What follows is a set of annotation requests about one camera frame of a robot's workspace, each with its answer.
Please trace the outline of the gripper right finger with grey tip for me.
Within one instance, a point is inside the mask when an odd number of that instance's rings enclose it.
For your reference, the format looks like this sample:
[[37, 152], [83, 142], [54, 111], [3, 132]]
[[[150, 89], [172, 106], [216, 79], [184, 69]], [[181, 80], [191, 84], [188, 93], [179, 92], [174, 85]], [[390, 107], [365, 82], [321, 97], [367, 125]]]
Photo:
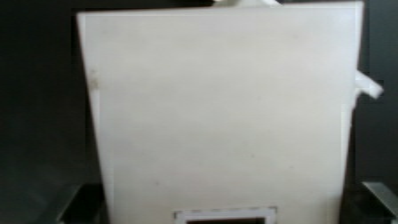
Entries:
[[339, 224], [398, 224], [398, 195], [381, 182], [364, 181], [346, 191]]

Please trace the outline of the gripper left finger with black tip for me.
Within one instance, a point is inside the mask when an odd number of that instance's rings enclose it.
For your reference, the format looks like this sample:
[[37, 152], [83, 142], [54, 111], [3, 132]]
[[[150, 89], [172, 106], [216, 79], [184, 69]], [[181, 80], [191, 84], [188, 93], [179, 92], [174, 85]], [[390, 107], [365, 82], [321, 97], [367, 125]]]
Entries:
[[106, 224], [106, 206], [102, 185], [78, 186], [70, 200], [60, 210], [56, 224]]

